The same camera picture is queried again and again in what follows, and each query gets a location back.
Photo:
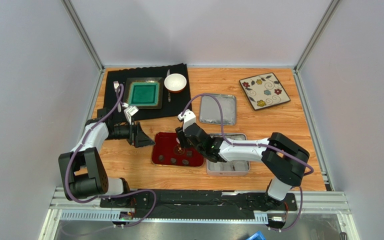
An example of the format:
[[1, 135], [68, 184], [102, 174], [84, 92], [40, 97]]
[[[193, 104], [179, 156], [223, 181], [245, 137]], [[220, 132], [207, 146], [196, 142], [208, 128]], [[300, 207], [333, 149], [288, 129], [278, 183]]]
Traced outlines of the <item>red lacquer tray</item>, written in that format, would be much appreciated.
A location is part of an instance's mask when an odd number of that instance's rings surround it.
[[[204, 157], [193, 148], [183, 148], [177, 141], [175, 132], [159, 132], [155, 135], [155, 145], [152, 149], [151, 162], [160, 166], [178, 167], [201, 167], [204, 164]], [[187, 151], [192, 151], [192, 156], [187, 157]], [[165, 160], [158, 161], [163, 155]], [[171, 158], [177, 159], [176, 164], [171, 163]], [[182, 160], [188, 160], [189, 165], [183, 165]]]

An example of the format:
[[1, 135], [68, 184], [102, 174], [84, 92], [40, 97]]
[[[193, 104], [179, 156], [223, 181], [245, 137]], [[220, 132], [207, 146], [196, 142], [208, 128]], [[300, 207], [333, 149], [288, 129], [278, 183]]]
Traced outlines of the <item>silver tin with paper cups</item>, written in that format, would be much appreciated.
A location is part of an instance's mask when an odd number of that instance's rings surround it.
[[[221, 133], [210, 133], [211, 137], [221, 137]], [[230, 140], [247, 140], [243, 133], [225, 133]], [[250, 163], [245, 160], [229, 162], [211, 162], [206, 159], [206, 173], [210, 176], [241, 177], [246, 176], [250, 171]]]

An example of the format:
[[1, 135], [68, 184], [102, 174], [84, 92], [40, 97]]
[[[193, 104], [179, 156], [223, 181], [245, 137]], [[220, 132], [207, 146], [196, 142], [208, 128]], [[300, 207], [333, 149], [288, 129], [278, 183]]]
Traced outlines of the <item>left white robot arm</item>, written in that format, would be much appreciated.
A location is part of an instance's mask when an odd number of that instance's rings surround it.
[[58, 158], [64, 194], [69, 201], [88, 203], [96, 198], [119, 198], [131, 195], [124, 178], [109, 177], [100, 150], [106, 140], [127, 140], [135, 147], [155, 145], [145, 134], [141, 124], [130, 119], [125, 123], [115, 123], [113, 113], [118, 110], [102, 108], [97, 118], [89, 119], [84, 134], [77, 145]]

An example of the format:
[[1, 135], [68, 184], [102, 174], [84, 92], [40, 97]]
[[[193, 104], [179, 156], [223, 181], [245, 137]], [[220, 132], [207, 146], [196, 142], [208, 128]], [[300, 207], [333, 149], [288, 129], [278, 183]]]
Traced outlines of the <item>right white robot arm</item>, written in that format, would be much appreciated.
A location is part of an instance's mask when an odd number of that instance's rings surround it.
[[175, 132], [183, 148], [193, 148], [213, 163], [263, 163], [274, 175], [265, 193], [271, 201], [283, 201], [290, 189], [300, 187], [303, 177], [314, 171], [308, 163], [309, 152], [279, 132], [260, 140], [233, 140], [210, 136], [196, 123]]

